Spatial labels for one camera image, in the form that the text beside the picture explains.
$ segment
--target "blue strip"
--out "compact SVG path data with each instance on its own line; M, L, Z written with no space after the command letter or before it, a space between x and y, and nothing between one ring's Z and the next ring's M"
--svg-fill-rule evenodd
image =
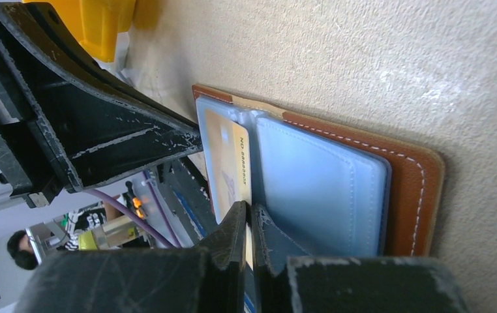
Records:
M187 213L187 215L189 216L189 218L193 221L193 223L195 223L195 226L197 227L197 229L200 232L200 234L202 235L202 237L206 237L206 231L204 231L204 228L202 228L202 225L196 219L195 214L193 214L193 211L191 210L191 208L187 204L187 201L185 200L185 198L180 193L178 193L177 191L175 191L174 189L172 189L172 191L175 194L175 197L179 200L179 202L181 203L181 205L185 209L185 212ZM250 301L250 298L247 295L247 293L245 293L245 305L247 306L247 308L252 313L255 312L254 311L254 305Z
M185 209L185 212L187 212L187 215L189 216L189 218L193 221L193 223L195 223L195 226L198 228L198 231L200 232L202 237L206 237L206 231L204 231L204 228L202 228L202 225L196 219L195 214L193 214L193 211L191 210L191 208L187 204L187 201L185 200L185 198L180 193L175 191L174 189L172 189L172 191L175 194L175 196L177 197L177 199L179 200L179 202L181 203L181 205L183 206L183 208Z

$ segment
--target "orange light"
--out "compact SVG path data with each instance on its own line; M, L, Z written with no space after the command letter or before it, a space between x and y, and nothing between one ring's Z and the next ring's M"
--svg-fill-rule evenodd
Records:
M141 200L139 200L138 198L133 198L133 206L136 208L136 209L139 209L141 207Z

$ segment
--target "wire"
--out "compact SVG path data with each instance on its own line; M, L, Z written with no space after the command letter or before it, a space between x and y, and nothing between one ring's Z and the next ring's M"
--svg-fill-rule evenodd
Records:
M147 171L143 171L143 176L145 177L145 179L149 180L149 176L147 175ZM155 203L158 207L158 210L160 211L160 214L162 215L162 217L164 219L164 223L166 223L166 227L167 227L168 231L170 232L170 234L172 235L173 241L175 242L175 244L177 246L181 247L181 243L179 243L177 236L173 232L173 229L172 229L172 226L170 225L170 221L168 220L168 217L166 217L166 214L164 214L164 209L160 205L160 201L158 200L157 195L155 194L155 190L153 189L153 185L151 184L151 182L149 182L147 185L149 186L149 190L151 191L151 194L153 195L153 198L155 199Z
M166 248L177 248L171 242L169 242L161 233L159 233L152 226L147 224L146 221L142 220L135 213L133 213L130 209L125 207L122 203L119 203L113 197L105 194L102 191L97 189L84 190L85 193L95 196L102 201L108 202L110 205L115 207L118 211L122 212L125 216L129 217L135 224L139 225L139 227L143 228L147 233L153 236L155 239L159 240Z

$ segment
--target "light blue card sleeve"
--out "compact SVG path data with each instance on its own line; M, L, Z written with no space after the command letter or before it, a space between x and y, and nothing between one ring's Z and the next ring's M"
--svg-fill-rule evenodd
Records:
M197 112L202 143L208 147L205 111L247 128L253 203L314 255L377 256L382 248L389 165L340 143L268 117L200 97ZM206 160L210 150L204 149ZM208 178L214 186L212 164Z

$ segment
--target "brown leather wallet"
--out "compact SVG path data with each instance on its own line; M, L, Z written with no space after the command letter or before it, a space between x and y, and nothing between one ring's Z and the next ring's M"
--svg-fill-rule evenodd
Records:
M429 254L444 180L444 162L438 153L426 147L290 112L203 85L193 85L193 96L195 99L205 96L234 106L262 110L300 129L387 159L393 171L385 255Z

